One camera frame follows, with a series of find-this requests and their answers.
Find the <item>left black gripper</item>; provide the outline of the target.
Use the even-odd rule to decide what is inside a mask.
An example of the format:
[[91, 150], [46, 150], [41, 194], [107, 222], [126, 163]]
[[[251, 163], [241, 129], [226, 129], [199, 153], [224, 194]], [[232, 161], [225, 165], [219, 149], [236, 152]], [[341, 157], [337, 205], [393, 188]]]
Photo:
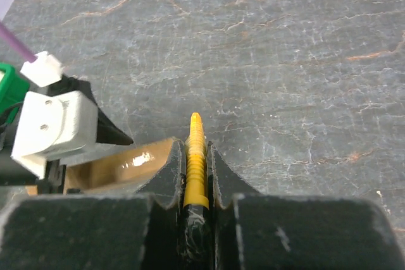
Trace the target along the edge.
[[44, 182], [48, 192], [62, 192], [62, 158], [87, 152], [96, 143], [131, 145], [98, 106], [87, 80], [63, 76], [42, 93], [29, 91], [24, 100], [1, 113], [1, 185], [33, 186]]

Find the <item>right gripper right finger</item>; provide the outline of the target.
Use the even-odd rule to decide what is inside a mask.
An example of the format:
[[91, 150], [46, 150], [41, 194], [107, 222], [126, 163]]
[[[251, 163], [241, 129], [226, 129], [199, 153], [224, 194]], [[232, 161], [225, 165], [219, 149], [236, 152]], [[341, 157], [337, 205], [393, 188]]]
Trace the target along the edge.
[[403, 269], [382, 210], [368, 200], [265, 195], [208, 146], [217, 269]]

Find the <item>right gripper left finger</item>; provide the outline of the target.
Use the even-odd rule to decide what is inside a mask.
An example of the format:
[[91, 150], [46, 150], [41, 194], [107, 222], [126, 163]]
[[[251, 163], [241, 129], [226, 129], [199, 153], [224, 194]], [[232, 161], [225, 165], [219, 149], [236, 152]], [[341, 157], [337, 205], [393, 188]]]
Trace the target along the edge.
[[38, 195], [1, 211], [2, 269], [176, 269], [184, 145], [126, 194]]

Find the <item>brown cardboard box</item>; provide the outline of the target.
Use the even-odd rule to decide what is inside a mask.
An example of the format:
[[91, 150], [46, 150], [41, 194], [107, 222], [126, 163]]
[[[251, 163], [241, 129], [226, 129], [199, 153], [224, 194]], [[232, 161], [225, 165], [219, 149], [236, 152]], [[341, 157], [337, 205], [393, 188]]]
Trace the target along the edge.
[[166, 138], [142, 147], [112, 154], [100, 159], [69, 166], [63, 193], [79, 189], [84, 193], [116, 190], [124, 185], [145, 182], [167, 162], [174, 138]]

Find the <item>yellow utility knife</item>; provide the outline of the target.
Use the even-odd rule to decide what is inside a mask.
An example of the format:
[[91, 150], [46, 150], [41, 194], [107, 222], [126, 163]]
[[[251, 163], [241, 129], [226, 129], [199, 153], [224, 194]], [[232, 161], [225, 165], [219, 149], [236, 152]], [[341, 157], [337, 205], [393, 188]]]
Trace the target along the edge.
[[187, 166], [182, 209], [183, 269], [209, 269], [211, 267], [211, 231], [206, 169], [207, 145], [202, 123], [200, 114], [192, 113], [189, 137], [185, 142]]

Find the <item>green plastic basket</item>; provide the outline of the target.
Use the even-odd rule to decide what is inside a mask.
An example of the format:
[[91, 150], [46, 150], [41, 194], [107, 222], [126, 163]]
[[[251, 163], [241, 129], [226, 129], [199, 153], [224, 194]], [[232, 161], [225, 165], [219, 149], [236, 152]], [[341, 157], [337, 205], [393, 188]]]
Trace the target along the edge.
[[13, 66], [1, 63], [1, 125], [13, 122], [29, 88]]

